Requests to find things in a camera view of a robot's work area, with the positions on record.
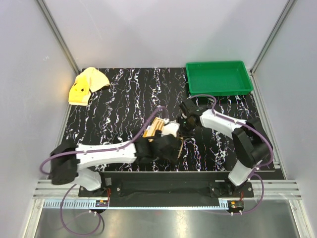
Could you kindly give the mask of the orange striped towel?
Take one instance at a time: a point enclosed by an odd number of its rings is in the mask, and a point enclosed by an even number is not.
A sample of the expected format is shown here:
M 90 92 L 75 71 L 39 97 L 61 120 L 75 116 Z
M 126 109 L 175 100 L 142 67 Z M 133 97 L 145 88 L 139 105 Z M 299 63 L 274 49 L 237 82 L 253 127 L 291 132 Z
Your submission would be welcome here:
M 154 136 L 163 136 L 161 134 L 162 128 L 165 124 L 167 124 L 169 122 L 170 122 L 170 120 L 168 120 L 168 119 L 161 119 L 161 118 L 156 117 L 153 120 L 152 124 L 146 128 L 146 130 L 143 134 L 143 137 L 150 138 L 150 137 L 154 137 Z M 177 138 L 180 138 L 184 141 L 184 138 L 182 136 L 179 136 L 179 134 L 177 135 Z

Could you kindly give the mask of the yellow chick towel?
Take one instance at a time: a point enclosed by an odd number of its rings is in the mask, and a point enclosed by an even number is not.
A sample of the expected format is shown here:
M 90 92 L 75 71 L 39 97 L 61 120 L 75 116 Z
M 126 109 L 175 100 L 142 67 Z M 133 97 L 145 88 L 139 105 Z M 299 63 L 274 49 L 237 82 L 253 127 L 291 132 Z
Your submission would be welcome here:
M 69 91 L 68 102 L 70 105 L 88 106 L 92 93 L 109 85 L 109 79 L 105 74 L 94 67 L 89 67 L 76 76 Z

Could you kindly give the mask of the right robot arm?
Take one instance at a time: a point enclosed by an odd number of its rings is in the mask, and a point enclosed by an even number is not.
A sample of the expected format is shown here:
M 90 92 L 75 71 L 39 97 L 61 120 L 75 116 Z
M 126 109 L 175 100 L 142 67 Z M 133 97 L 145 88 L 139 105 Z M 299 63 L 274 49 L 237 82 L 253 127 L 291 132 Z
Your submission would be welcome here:
M 210 185 L 212 197 L 237 196 L 256 169 L 274 158 L 273 146 L 259 119 L 235 119 L 217 112 L 214 106 L 199 108 L 192 99 L 179 105 L 180 134 L 190 137 L 197 127 L 214 129 L 232 139 L 237 162 L 224 182 Z

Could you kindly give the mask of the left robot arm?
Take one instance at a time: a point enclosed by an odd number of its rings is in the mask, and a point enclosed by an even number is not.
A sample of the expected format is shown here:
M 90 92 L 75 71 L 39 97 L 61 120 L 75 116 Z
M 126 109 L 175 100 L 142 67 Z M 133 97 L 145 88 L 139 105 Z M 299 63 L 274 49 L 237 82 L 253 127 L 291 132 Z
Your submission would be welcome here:
M 64 142 L 50 154 L 50 179 L 53 185 L 75 183 L 95 196 L 106 193 L 107 184 L 90 167 L 101 164 L 151 163 L 157 159 L 177 162 L 183 140 L 172 134 L 139 137 L 125 143 L 74 145 Z

